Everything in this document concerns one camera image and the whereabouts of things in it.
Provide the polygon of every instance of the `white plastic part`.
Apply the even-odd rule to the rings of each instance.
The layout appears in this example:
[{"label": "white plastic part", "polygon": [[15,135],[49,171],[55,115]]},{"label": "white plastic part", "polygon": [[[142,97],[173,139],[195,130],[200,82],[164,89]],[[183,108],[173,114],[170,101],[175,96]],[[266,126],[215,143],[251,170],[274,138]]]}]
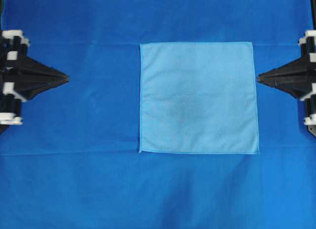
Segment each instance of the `white plastic part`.
[{"label": "white plastic part", "polygon": [[307,30],[305,36],[299,40],[298,45],[301,46],[302,44],[306,44],[306,39],[309,37],[314,37],[316,43],[316,30]]},{"label": "white plastic part", "polygon": [[301,46],[302,44],[306,44],[306,38],[301,38],[298,42],[298,45]]},{"label": "white plastic part", "polygon": [[310,53],[310,61],[312,63],[315,63],[316,62],[316,53]]},{"label": "white plastic part", "polygon": [[9,51],[6,57],[7,60],[17,60],[18,52],[17,51]]},{"label": "white plastic part", "polygon": [[0,113],[0,122],[7,121],[7,120],[13,120],[14,117],[15,117],[15,113]]},{"label": "white plastic part", "polygon": [[307,30],[305,32],[305,37],[316,37],[316,30]]},{"label": "white plastic part", "polygon": [[21,44],[25,44],[25,45],[27,45],[28,47],[30,47],[30,40],[27,39],[27,38],[22,38]]},{"label": "white plastic part", "polygon": [[3,94],[13,94],[16,99],[20,99],[22,102],[27,102],[27,99],[22,97],[19,93],[14,90],[13,82],[5,82],[3,85]]},{"label": "white plastic part", "polygon": [[14,119],[12,120],[1,120],[0,121],[0,124],[6,124],[6,125],[22,125],[23,122],[22,122],[23,118],[17,116],[15,117]]},{"label": "white plastic part", "polygon": [[300,100],[303,102],[306,99],[311,98],[312,95],[316,94],[316,83],[312,83],[312,91],[308,94],[306,94],[304,97],[302,97]]},{"label": "white plastic part", "polygon": [[22,30],[5,30],[2,31],[2,36],[5,39],[13,39],[14,37],[20,37],[23,38],[23,32]]}]

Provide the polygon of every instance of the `blue tablecloth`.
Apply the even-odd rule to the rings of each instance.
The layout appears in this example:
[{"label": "blue tablecloth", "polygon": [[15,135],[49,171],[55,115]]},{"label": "blue tablecloth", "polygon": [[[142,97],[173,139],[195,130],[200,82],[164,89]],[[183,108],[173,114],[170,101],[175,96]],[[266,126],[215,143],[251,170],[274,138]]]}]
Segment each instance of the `blue tablecloth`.
[{"label": "blue tablecloth", "polygon": [[257,85],[260,155],[137,152],[140,43],[252,41],[259,74],[311,28],[309,0],[6,0],[3,29],[71,81],[0,136],[0,228],[315,228],[316,140],[285,93]]}]

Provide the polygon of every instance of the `light blue cloth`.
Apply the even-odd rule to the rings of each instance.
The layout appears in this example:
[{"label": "light blue cloth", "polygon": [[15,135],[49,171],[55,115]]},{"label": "light blue cloth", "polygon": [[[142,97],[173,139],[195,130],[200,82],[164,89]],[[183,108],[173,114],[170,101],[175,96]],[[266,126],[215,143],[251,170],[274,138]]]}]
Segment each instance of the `light blue cloth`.
[{"label": "light blue cloth", "polygon": [[140,152],[259,152],[252,43],[140,49]]}]

